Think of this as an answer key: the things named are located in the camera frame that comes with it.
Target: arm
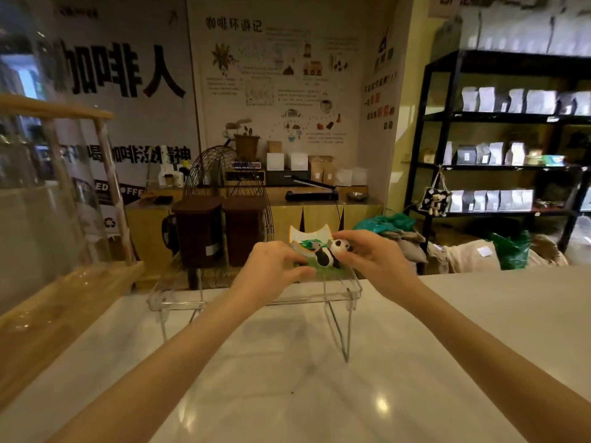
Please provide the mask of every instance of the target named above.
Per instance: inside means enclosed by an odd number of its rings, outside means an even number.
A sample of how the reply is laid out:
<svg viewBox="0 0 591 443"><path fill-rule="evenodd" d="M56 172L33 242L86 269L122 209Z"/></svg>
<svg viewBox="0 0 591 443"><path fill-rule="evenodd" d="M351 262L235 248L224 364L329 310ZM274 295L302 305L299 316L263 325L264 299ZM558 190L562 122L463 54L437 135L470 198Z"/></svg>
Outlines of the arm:
<svg viewBox="0 0 591 443"><path fill-rule="evenodd" d="M356 254L339 259L419 319L530 443L591 441L591 403L466 318L426 287L393 241L340 231Z"/></svg>
<svg viewBox="0 0 591 443"><path fill-rule="evenodd" d="M283 243L260 243L232 287L82 410L48 442L148 442L224 341L289 284L313 276Z"/></svg>

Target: dark brown bin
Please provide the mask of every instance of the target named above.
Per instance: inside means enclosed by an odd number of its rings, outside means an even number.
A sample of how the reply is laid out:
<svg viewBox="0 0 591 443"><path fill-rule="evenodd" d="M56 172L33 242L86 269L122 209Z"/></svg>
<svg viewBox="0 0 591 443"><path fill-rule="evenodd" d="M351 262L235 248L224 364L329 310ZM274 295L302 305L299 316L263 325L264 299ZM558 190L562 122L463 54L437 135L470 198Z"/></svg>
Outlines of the dark brown bin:
<svg viewBox="0 0 591 443"><path fill-rule="evenodd" d="M191 196L173 205L183 265L211 268L223 256L222 198Z"/></svg>
<svg viewBox="0 0 591 443"><path fill-rule="evenodd" d="M267 208L265 196L232 196L224 199L227 255L232 267L242 267L254 245L265 240L262 212Z"/></svg>

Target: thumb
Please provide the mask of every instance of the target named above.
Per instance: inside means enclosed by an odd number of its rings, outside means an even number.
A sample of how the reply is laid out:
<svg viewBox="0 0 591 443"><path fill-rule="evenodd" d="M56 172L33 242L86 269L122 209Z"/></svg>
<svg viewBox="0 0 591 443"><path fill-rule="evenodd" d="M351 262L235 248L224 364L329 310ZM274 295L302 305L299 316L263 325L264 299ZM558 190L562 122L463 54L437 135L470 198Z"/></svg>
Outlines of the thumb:
<svg viewBox="0 0 591 443"><path fill-rule="evenodd" d="M285 278L289 283L295 283L296 281L309 280L316 275L316 269L309 266L300 266L295 269L288 270L285 274Z"/></svg>
<svg viewBox="0 0 591 443"><path fill-rule="evenodd" d="M364 257L359 256L353 252L341 252L339 253L339 261L348 265L351 268L357 269L362 274L366 275L368 272L371 262L366 260Z"/></svg>

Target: panda figurine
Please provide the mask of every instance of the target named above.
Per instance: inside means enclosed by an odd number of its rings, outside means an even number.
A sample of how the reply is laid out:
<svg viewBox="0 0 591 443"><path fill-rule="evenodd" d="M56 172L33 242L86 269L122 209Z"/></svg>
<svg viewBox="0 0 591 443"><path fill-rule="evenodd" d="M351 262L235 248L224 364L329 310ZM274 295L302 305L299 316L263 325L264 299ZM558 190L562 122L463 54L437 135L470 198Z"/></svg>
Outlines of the panda figurine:
<svg viewBox="0 0 591 443"><path fill-rule="evenodd" d="M341 252L352 252L353 248L349 245L349 242L346 239L337 239L337 240L329 240L327 242L326 247L322 247L319 242L314 242L312 244L312 250L316 254L316 261L322 267L334 267L339 269L340 264L338 257L335 257L335 254L338 255Z"/></svg>

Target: label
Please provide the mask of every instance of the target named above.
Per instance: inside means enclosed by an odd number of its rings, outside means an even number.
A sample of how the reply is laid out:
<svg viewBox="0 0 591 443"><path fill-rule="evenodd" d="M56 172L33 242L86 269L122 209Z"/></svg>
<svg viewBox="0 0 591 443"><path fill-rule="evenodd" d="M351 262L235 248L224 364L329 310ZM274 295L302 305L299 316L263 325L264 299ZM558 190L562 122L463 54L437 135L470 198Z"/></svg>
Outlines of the label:
<svg viewBox="0 0 591 443"><path fill-rule="evenodd" d="M216 242L215 244L212 244L212 245L206 245L205 246L205 254L207 256L215 255L217 252L219 252L219 250L221 248L222 248L222 243L220 243L220 242Z"/></svg>
<svg viewBox="0 0 591 443"><path fill-rule="evenodd" d="M483 258L492 255L492 250L486 246L480 247L479 249L476 249L476 251L480 253L480 256L482 256Z"/></svg>

